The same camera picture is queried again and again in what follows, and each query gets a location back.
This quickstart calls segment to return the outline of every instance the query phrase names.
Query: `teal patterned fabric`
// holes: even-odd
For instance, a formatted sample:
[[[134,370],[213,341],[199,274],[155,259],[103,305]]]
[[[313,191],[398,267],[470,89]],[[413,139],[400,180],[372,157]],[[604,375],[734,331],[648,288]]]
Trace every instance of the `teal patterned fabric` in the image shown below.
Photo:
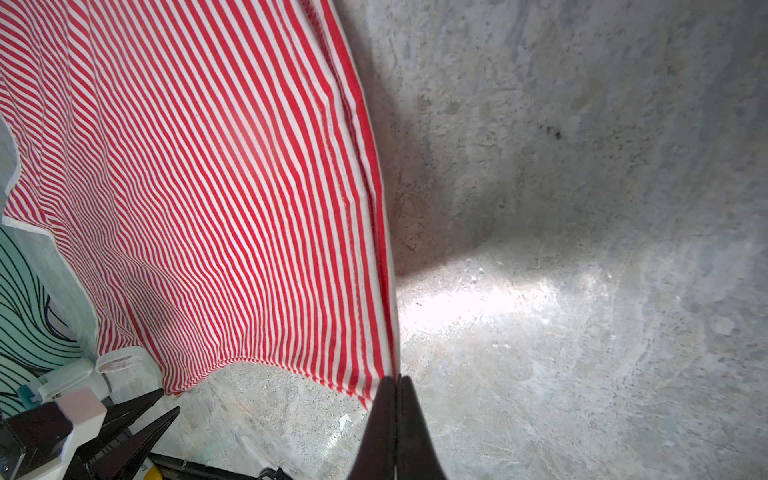
[[[0,229],[0,410],[5,418],[24,411],[16,396],[19,386],[82,356],[70,336],[40,279]]]

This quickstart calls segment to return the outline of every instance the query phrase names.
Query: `gray concrete surface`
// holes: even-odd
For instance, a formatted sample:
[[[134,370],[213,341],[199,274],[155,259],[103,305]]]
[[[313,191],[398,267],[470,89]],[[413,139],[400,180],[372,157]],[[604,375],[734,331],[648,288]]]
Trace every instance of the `gray concrete surface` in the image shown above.
[[[768,477],[768,4],[336,6],[449,478]],[[159,452],[250,474],[345,478],[365,425],[262,366],[139,426],[176,404]]]

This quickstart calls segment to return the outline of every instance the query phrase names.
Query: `striped shirt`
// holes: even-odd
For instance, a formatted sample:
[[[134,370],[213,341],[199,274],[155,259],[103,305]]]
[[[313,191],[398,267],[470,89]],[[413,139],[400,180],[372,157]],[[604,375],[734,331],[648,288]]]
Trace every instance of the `striped shirt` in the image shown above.
[[[51,234],[178,394],[228,363],[398,369],[376,147],[330,0],[0,0],[4,223]]]

